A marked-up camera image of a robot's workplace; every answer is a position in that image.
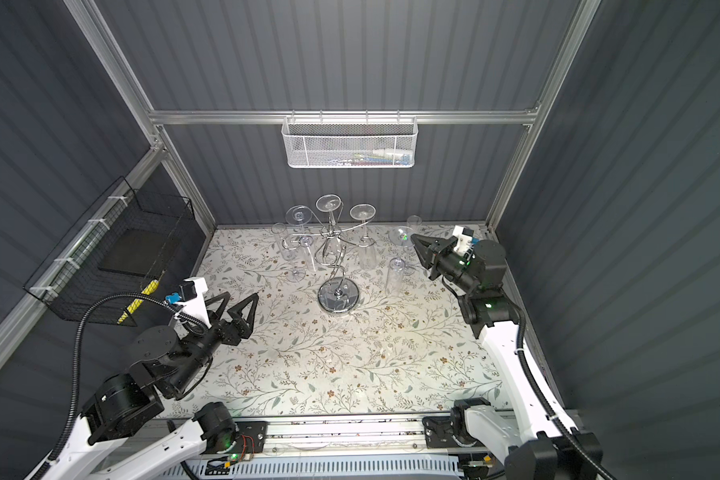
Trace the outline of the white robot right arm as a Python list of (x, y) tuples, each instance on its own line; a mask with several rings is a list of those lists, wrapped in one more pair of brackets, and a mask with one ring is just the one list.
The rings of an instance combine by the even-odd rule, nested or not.
[(457, 226), (448, 238), (413, 234), (420, 264), (457, 300), (465, 323), (493, 359), (516, 422), (508, 423), (486, 400), (455, 402), (449, 431), (465, 445), (480, 443), (508, 479), (610, 479), (597, 437), (581, 431), (554, 398), (526, 348), (527, 319), (504, 290), (506, 251)]

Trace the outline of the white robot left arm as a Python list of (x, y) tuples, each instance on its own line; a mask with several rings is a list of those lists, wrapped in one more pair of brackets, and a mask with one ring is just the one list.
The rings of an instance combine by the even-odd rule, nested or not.
[(219, 346), (236, 346), (254, 331), (259, 296), (235, 305), (227, 292), (210, 300), (175, 294), (160, 302), (189, 331), (169, 325), (142, 333), (129, 347), (129, 366), (106, 379), (91, 398), (79, 401), (84, 330), (75, 336), (70, 411), (59, 440), (29, 473), (31, 479), (153, 479), (202, 454), (226, 464), (263, 451), (266, 425), (241, 427), (221, 402), (210, 402), (165, 437), (111, 467), (101, 461), (163, 412), (165, 399), (180, 400), (200, 385)]

